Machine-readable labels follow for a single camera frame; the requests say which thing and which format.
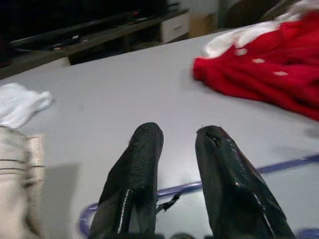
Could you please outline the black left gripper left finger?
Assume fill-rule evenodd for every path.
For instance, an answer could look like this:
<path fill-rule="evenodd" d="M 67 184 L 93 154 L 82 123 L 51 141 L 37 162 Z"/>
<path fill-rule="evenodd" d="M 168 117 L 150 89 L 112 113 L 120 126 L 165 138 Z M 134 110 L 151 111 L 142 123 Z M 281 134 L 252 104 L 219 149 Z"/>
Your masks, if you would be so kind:
<path fill-rule="evenodd" d="M 88 237 L 154 234 L 158 163 L 163 132 L 154 122 L 134 131 L 128 147 L 111 168 Z"/>

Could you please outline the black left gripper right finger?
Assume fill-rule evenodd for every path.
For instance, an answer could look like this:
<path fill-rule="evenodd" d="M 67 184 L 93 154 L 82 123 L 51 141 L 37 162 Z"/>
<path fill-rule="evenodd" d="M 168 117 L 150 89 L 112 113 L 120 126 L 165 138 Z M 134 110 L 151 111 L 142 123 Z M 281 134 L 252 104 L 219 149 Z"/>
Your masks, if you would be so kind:
<path fill-rule="evenodd" d="M 195 151 L 215 239 L 295 238 L 266 182 L 223 128 L 199 129 Z"/>

